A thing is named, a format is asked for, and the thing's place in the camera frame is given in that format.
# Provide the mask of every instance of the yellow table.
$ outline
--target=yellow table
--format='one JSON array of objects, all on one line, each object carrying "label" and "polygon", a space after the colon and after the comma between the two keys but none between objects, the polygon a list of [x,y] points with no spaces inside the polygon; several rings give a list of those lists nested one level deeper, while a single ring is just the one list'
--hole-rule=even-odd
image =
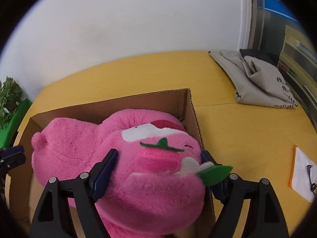
[{"label": "yellow table", "polygon": [[[310,203],[288,188],[296,144],[317,162],[317,135],[304,112],[236,104],[234,86],[206,51],[142,55],[94,66],[45,87],[19,128],[37,113],[134,94],[190,88],[206,149],[243,179],[268,178],[288,228],[294,230]],[[235,236],[242,233],[243,207]],[[219,215],[221,204],[215,201]]]}]

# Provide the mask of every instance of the black cloth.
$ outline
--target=black cloth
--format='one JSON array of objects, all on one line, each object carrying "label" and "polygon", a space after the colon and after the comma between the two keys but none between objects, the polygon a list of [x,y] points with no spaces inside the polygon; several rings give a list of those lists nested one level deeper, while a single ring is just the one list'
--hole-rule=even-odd
[{"label": "black cloth", "polygon": [[263,50],[256,50],[256,49],[240,49],[240,53],[242,57],[244,58],[245,56],[252,56],[255,58],[258,58],[262,61],[266,61],[272,65],[275,65],[275,63],[272,61],[271,58],[267,55],[267,53]]}]

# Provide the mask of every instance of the gray bag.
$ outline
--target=gray bag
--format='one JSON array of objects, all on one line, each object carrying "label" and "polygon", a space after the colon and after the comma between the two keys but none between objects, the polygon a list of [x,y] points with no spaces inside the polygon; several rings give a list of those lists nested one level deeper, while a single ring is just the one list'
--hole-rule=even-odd
[{"label": "gray bag", "polygon": [[278,69],[260,59],[220,50],[210,56],[224,69],[236,88],[241,104],[294,108],[298,104]]}]

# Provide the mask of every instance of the pink plush toy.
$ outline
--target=pink plush toy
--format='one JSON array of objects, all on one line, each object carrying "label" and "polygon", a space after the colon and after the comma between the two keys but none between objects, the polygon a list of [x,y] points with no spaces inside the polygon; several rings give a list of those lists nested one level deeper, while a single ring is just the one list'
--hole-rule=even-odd
[{"label": "pink plush toy", "polygon": [[[191,225],[203,207],[198,142],[167,113],[127,109],[96,125],[56,118],[32,138],[32,167],[43,186],[49,178],[76,178],[108,151],[119,158],[106,194],[96,203],[113,238],[161,237]],[[73,199],[69,204],[75,207]]]}]

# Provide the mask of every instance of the green planter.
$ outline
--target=green planter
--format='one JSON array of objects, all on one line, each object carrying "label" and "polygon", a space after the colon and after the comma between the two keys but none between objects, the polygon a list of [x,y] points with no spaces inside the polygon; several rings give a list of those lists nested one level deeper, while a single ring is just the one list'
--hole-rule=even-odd
[{"label": "green planter", "polygon": [[26,112],[28,111],[31,105],[32,102],[28,99],[23,100],[19,104],[8,126],[5,129],[0,130],[0,147],[7,148],[10,145],[14,137],[14,134],[18,130]]}]

